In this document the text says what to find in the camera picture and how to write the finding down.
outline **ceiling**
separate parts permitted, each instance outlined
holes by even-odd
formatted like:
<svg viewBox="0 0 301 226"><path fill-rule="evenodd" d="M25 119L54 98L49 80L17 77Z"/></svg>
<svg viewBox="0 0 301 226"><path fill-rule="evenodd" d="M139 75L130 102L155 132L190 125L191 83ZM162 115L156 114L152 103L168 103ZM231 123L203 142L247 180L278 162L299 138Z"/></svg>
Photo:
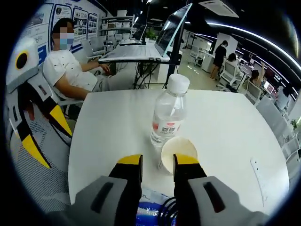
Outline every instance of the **ceiling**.
<svg viewBox="0 0 301 226"><path fill-rule="evenodd" d="M298 16L300 12L298 12L298 8L294 3L295 1L227 0L227 5L231 6L231 9L238 14L239 18L218 16L214 12L198 4L202 1L204 0L188 0L188 2L194 4L187 15L186 21L189 21L190 24L185 25L186 30L213 37L217 37L219 32L232 35L238 41L239 48L245 48L255 53L275 67L297 89L301 88L301 70L273 46L250 34L232 28L211 27L207 24L208 21L213 21L242 28L258 34L284 49L301 65L301 46L296 39L296 37L299 37L299 32L301 31L301 22L299 20L300 17ZM147 7L145 5L146 0L143 0L143 2L141 0L99 0L99 2L113 15L117 14L117 10L127 9L128 15L135 14L136 16L139 16L136 26L145 23L147 15ZM151 25L161 25L166 21L170 14L185 5L186 0L153 0L150 6L148 23L151 23ZM151 20L153 18L162 21L153 21ZM247 41L245 38L261 45L267 50L251 41ZM279 60L269 51L277 55L283 61Z"/></svg>

